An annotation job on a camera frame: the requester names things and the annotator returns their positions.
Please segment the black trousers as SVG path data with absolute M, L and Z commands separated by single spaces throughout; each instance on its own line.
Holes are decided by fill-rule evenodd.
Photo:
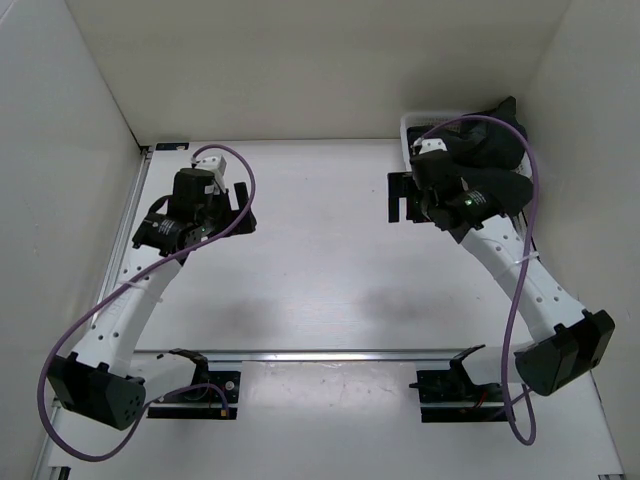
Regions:
M 516 118 L 516 98 L 509 96 L 480 114 L 506 125 L 468 120 L 457 130 L 443 129 L 437 135 L 444 141 L 466 185 L 484 191 L 498 204 L 499 211 L 516 217 L 533 196 L 532 181 L 518 172 L 525 148 L 508 129 L 513 127 L 522 137 L 527 136 Z

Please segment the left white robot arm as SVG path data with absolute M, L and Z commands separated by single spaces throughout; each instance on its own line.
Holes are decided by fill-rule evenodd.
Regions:
M 133 254 L 120 275 L 125 292 L 102 308 L 89 331 L 67 356 L 56 356 L 47 379 L 62 406 L 125 430 L 150 401 L 177 390 L 188 400 L 206 395 L 206 361 L 175 348 L 139 367 L 134 350 L 164 290 L 185 261 L 174 253 L 220 234 L 255 230 L 253 214 L 233 208 L 224 183 L 224 161 L 187 167 L 174 176 L 171 194 L 156 200 L 137 228 Z

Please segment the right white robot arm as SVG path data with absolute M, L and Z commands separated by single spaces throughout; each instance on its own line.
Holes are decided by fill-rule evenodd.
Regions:
M 488 357 L 463 361 L 449 375 L 460 399 L 507 379 L 549 396 L 599 365 L 615 323 L 592 313 L 546 270 L 512 223 L 533 197 L 532 181 L 514 171 L 454 163 L 445 150 L 421 153 L 405 172 L 387 176 L 388 220 L 432 223 L 449 233 L 517 303 L 531 341 L 508 350 L 505 367 Z

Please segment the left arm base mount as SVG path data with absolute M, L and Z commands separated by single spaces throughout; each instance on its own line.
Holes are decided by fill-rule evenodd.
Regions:
M 178 420 L 234 420 L 241 373 L 209 367 L 203 354 L 172 349 L 130 369 L 142 379 L 149 418 Z

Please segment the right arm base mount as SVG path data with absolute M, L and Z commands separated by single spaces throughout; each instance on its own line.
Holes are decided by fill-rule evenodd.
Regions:
M 498 383 L 474 384 L 463 361 L 484 345 L 454 356 L 447 370 L 418 370 L 409 387 L 418 392 L 422 423 L 457 424 L 507 422 Z

